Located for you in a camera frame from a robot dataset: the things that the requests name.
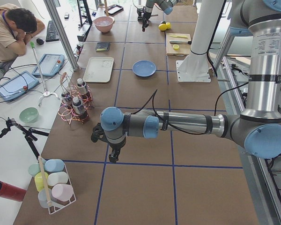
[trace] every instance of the pink bowl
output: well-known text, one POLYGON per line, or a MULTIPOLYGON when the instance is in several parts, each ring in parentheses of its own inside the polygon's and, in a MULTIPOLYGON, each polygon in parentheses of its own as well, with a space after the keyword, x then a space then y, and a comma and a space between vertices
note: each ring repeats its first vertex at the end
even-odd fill
POLYGON ((94 20, 95 27, 102 33, 106 33, 112 29, 115 20, 111 16, 101 16, 94 20))

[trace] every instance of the red can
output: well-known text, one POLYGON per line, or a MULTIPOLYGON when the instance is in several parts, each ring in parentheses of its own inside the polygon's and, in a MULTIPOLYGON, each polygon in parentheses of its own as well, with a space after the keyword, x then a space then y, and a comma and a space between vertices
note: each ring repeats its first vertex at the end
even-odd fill
POLYGON ((15 200, 18 202, 23 201, 26 190, 7 184, 0 181, 0 197, 15 200))

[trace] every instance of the green bowl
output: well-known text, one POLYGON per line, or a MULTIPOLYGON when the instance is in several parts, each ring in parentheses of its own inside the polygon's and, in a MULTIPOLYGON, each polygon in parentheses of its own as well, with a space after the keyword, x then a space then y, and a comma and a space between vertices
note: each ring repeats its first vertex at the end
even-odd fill
POLYGON ((20 113, 20 120, 24 123, 34 123, 38 118, 38 111, 34 107, 24 109, 20 113))

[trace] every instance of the beige shirt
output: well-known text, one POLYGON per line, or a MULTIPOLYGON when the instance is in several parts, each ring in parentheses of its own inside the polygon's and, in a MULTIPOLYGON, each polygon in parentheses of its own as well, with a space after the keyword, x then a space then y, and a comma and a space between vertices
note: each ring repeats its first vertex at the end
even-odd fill
MULTIPOLYGON (((10 3, 0 6, 0 10, 6 11, 14 8, 19 7, 10 3)), ((16 41, 14 36, 17 36, 17 32, 13 32, 14 36, 11 34, 11 32, 12 31, 9 29, 9 26, 4 22, 2 15, 0 14, 0 62, 14 60, 18 56, 7 48, 7 46, 16 41)))

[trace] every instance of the yellow fruit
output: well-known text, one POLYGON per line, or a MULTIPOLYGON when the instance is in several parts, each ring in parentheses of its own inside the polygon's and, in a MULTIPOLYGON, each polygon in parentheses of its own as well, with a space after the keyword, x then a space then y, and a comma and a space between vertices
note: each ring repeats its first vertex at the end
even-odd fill
POLYGON ((165 31, 165 30, 167 30, 167 28, 168 28, 168 26, 164 23, 162 23, 158 26, 158 29, 161 31, 165 31))
POLYGON ((167 30, 170 29, 170 22, 167 22, 165 25, 167 25, 167 30))

